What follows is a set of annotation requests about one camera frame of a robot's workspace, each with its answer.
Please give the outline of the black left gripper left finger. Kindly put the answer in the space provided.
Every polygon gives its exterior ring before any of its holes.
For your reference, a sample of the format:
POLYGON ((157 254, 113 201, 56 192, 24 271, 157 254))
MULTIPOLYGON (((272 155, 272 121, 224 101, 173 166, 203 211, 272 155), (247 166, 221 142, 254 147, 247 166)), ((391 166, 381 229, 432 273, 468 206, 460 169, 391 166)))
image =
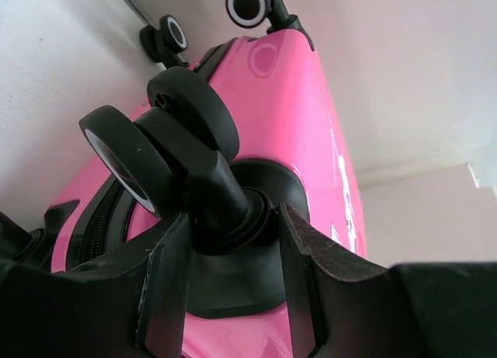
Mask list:
POLYGON ((192 247, 186 213, 66 273, 1 262, 3 357, 179 357, 192 247))

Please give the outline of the pink suitcase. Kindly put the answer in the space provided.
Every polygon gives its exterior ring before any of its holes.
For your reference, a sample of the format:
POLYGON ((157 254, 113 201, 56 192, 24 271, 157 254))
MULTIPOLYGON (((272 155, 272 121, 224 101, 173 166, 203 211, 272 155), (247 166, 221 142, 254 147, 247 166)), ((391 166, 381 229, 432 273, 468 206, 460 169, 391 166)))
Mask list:
POLYGON ((365 255, 363 207, 318 52, 284 0, 224 0, 240 36, 187 62, 174 16, 141 46, 165 70, 130 116, 112 106, 80 128, 93 157, 42 228, 1 218, 1 262, 66 273, 178 212, 192 247, 179 357, 296 357, 278 209, 365 255))

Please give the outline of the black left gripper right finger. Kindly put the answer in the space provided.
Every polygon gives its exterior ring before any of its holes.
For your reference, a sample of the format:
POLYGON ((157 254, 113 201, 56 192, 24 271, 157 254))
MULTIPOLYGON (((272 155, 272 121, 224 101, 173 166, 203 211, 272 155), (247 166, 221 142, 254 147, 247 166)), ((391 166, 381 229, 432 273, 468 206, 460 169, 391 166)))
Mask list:
POLYGON ((278 209, 296 357, 494 357, 493 262, 374 264, 278 209))

